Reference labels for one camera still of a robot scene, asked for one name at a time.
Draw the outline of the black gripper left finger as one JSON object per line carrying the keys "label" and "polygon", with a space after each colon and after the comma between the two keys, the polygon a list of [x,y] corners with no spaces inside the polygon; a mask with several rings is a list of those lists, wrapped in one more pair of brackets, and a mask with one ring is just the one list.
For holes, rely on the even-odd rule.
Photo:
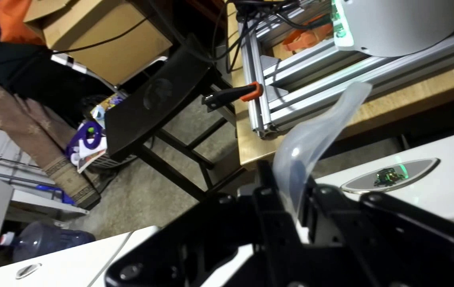
{"label": "black gripper left finger", "polygon": [[282,204],[273,168],[268,161],[257,164],[253,206],[260,222],[263,244],[269,250],[301,244],[295,222]]}

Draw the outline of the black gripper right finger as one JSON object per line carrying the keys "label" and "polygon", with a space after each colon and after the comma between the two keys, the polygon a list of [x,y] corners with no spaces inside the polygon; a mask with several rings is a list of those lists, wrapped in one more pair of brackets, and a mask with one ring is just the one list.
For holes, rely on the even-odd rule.
{"label": "black gripper right finger", "polygon": [[454,250],[453,220],[387,193],[368,191],[351,199],[336,187],[319,185],[316,204],[338,227],[347,244],[360,246],[368,241],[382,246],[400,235],[400,241]]}

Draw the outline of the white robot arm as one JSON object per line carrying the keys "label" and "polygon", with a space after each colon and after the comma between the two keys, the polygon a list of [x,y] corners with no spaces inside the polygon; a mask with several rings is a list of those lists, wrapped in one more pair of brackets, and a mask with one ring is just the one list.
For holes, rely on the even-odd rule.
{"label": "white robot arm", "polygon": [[273,18],[246,42],[246,73],[263,86],[250,109],[261,136],[285,128],[273,172],[284,207],[301,215],[304,183],[371,93],[398,88],[454,62],[454,0],[330,0],[333,37],[266,65],[265,38],[282,26]]}

